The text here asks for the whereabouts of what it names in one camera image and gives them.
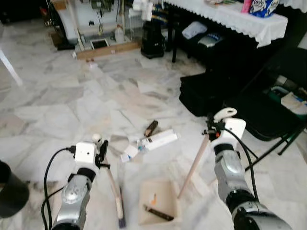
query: black cable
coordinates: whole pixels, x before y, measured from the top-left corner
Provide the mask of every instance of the black cable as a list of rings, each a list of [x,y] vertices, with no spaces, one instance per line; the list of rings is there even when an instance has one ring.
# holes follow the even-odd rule
[[[61,191],[64,187],[62,188],[59,188],[57,191],[51,193],[47,200],[50,199],[50,197],[52,197],[54,194],[58,193],[59,191]],[[47,226],[47,221],[46,221],[46,217],[45,217],[45,204],[46,204],[46,199],[43,201],[43,204],[42,204],[42,207],[41,207],[41,214],[42,214],[42,219],[43,219],[43,222],[44,222],[44,226],[45,226],[45,230],[48,230],[48,226]]]
[[[51,157],[48,165],[47,165],[47,168],[46,168],[46,171],[45,171],[45,176],[44,176],[44,195],[45,195],[45,200],[46,200],[46,204],[47,204],[47,212],[48,212],[48,219],[49,219],[49,227],[47,228],[48,230],[51,230],[51,227],[52,227],[52,216],[51,216],[51,208],[50,208],[50,203],[49,203],[49,200],[48,200],[48,192],[47,192],[47,176],[48,176],[48,171],[49,171],[49,168],[51,166],[51,163],[53,161],[53,159],[55,158],[56,155],[58,155],[60,152],[64,151],[64,150],[67,150],[71,153],[75,153],[76,152],[76,146],[70,146],[70,147],[66,147],[66,148],[63,148],[63,149],[60,149],[58,150],[55,154],[53,154],[53,156]]]
[[[250,150],[249,147],[247,147],[245,144],[244,144],[244,146],[256,159],[258,159],[258,156],[252,150]]]
[[[120,0],[118,0],[118,4],[117,4],[117,12],[116,12],[116,19],[115,19],[115,23],[116,24],[117,24],[117,16],[118,16],[119,4],[120,4]]]
[[[251,162],[249,153],[248,153],[248,151],[247,151],[247,149],[246,149],[246,145],[243,143],[243,141],[241,141],[240,138],[237,137],[236,134],[234,134],[234,133],[233,133],[232,131],[230,131],[229,129],[223,128],[222,130],[225,130],[226,132],[228,132],[228,133],[230,133],[232,136],[234,136],[234,137],[237,139],[237,141],[240,143],[240,145],[242,146],[242,148],[243,148],[243,150],[244,150],[244,152],[245,152],[245,154],[246,154],[246,157],[247,157],[247,159],[248,159],[248,163],[249,163],[249,167],[250,167],[250,176],[251,176],[251,183],[252,183],[252,185],[253,185],[254,196],[255,196],[255,199],[256,199],[257,201],[259,201],[259,199],[258,199],[258,194],[257,194],[257,189],[256,189],[256,183],[255,183],[254,167],[253,167],[253,164],[252,164],[252,162]]]

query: orange object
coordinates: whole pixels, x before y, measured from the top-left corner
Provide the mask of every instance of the orange object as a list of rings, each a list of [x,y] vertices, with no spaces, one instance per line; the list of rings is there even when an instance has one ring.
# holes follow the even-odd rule
[[[153,198],[154,199],[150,201],[150,204],[151,205],[156,205],[156,203],[157,203],[157,194],[156,193],[154,194]]]

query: black bag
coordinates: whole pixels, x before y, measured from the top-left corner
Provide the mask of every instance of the black bag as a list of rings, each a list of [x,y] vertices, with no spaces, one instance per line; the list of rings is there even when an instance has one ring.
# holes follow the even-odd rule
[[[179,100],[195,116],[216,113],[223,101],[236,93],[236,83],[224,74],[201,73],[180,78]]]

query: white container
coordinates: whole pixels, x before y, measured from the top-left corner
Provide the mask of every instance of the white container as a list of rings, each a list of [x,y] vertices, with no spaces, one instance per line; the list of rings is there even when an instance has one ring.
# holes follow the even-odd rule
[[[115,41],[117,43],[124,43],[125,42],[124,31],[120,27],[120,25],[117,25],[117,28],[114,31],[114,35],[115,35]]]
[[[142,139],[142,145],[145,146],[147,150],[153,150],[177,139],[177,134],[172,129],[168,129],[161,133],[157,133],[148,138]]]

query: black speaker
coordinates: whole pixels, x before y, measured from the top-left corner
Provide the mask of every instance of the black speaker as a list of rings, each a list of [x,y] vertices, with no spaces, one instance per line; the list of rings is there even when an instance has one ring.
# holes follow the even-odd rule
[[[143,25],[141,53],[151,59],[163,57],[163,40],[159,22],[145,22]]]

